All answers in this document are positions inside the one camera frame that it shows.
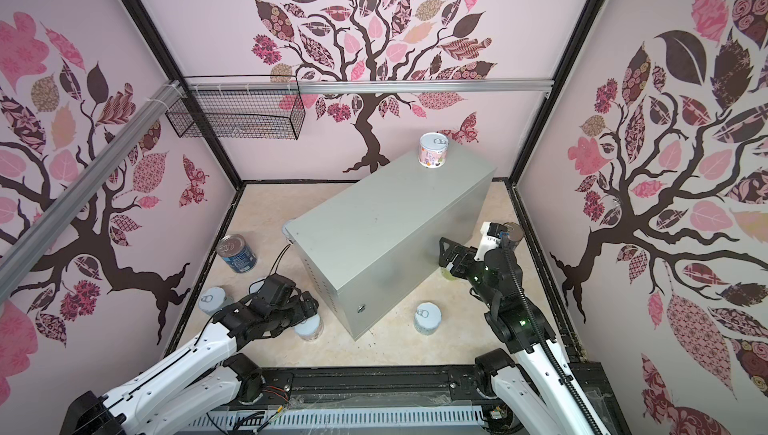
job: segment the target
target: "black wire mesh basket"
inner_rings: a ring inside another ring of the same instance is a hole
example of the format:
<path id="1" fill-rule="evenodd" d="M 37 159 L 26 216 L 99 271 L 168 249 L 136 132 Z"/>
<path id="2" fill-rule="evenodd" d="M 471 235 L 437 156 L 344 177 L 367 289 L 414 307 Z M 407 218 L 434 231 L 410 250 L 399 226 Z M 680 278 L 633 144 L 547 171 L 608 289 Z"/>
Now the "black wire mesh basket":
<path id="1" fill-rule="evenodd" d="M 179 137 L 298 140 L 306 111 L 296 76 L 264 77 L 280 87 L 264 88 L 266 80 L 193 86 L 170 106 L 168 121 Z"/>

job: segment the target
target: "wallpaper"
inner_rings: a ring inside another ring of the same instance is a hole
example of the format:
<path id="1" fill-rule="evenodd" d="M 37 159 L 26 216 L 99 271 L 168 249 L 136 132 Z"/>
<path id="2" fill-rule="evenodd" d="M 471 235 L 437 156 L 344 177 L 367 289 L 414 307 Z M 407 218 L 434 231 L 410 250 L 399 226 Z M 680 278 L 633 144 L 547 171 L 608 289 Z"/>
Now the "wallpaper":
<path id="1" fill-rule="evenodd" d="M 172 0 L 143 1 L 186 75 L 309 83 L 549 77 L 585 0 L 188 0 L 206 13 L 204 30 Z M 190 79 L 206 80 L 233 79 Z M 416 150 L 422 133 L 445 131 L 508 176 L 541 98 L 307 95 L 298 141 L 222 142 L 245 179 L 357 180 Z"/>
<path id="2" fill-rule="evenodd" d="M 633 433 L 765 432 L 766 14 L 610 0 L 522 181 Z"/>
<path id="3" fill-rule="evenodd" d="M 119 0 L 6 2 L 2 252 L 165 81 Z M 4 428 L 56 433 L 73 399 L 158 360 L 233 194 L 202 140 L 150 127 L 0 306 Z"/>

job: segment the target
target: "marble pattern surface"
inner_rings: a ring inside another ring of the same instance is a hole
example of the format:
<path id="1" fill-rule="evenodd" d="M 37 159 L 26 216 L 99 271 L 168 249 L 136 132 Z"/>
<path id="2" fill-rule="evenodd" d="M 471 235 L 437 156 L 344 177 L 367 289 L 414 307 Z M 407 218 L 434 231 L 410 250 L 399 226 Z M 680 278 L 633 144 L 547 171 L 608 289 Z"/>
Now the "marble pattern surface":
<path id="1" fill-rule="evenodd" d="M 318 206 L 351 184 L 279 184 L 252 185 L 245 190 L 230 224 L 228 233 L 240 233 L 259 258 L 256 267 L 236 274 L 216 257 L 204 289 L 220 286 L 235 299 L 248 292 L 251 282 L 267 275 L 275 257 L 286 245 L 283 224 Z M 482 207 L 470 245 L 477 246 L 483 221 L 516 221 L 512 202 L 503 182 L 493 182 Z M 542 309 L 554 327 L 531 254 L 523 242 L 516 250 L 523 269 L 523 289 L 534 304 Z M 435 270 L 360 339 L 353 341 L 330 309 L 315 293 L 312 282 L 297 252 L 289 248 L 278 272 L 293 279 L 302 290 L 309 290 L 320 300 L 323 333 L 315 341 L 303 341 L 289 329 L 277 338 L 254 341 L 243 353 L 262 367 L 338 367 L 361 365 L 437 365 L 474 363 L 475 357 L 502 344 L 486 325 L 487 308 L 469 295 L 464 280 L 447 280 Z M 431 301 L 440 307 L 442 324 L 432 335 L 421 335 L 413 327 L 418 304 Z M 198 308 L 193 311 L 181 343 L 197 334 L 207 316 Z"/>

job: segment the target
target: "blue can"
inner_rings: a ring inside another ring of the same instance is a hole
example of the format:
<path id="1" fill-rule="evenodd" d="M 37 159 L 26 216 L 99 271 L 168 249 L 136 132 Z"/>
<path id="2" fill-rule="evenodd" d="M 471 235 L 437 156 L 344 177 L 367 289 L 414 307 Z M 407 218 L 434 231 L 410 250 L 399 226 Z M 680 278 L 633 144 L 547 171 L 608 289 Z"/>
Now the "blue can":
<path id="1" fill-rule="evenodd" d="M 237 273 L 256 266 L 256 256 L 240 234 L 227 235 L 216 244 L 216 253 Z"/>

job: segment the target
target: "can lid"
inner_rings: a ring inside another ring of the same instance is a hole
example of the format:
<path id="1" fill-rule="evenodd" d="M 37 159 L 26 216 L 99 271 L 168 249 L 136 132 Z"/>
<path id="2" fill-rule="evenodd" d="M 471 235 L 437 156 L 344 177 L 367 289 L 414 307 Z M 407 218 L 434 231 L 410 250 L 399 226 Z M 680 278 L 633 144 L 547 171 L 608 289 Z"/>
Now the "can lid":
<path id="1" fill-rule="evenodd" d="M 224 305 L 226 292 L 222 287 L 211 287 L 203 292 L 197 305 L 203 311 L 215 311 Z"/>
<path id="2" fill-rule="evenodd" d="M 426 301 L 417 307 L 414 320 L 419 327 L 426 330 L 432 330 L 440 325 L 440 321 L 442 321 L 442 313 L 438 306 L 430 301 Z"/>
<path id="3" fill-rule="evenodd" d="M 315 333 L 318 328 L 320 328 L 320 314 L 315 314 L 293 327 L 293 330 L 297 335 L 305 337 Z"/>
<path id="4" fill-rule="evenodd" d="M 245 247 L 245 238 L 242 235 L 227 235 L 216 244 L 216 253 L 222 257 L 237 255 Z"/>
<path id="5" fill-rule="evenodd" d="M 422 147 L 427 150 L 440 151 L 448 147 L 448 137 L 442 133 L 429 132 L 422 135 L 422 138 L 418 140 Z"/>

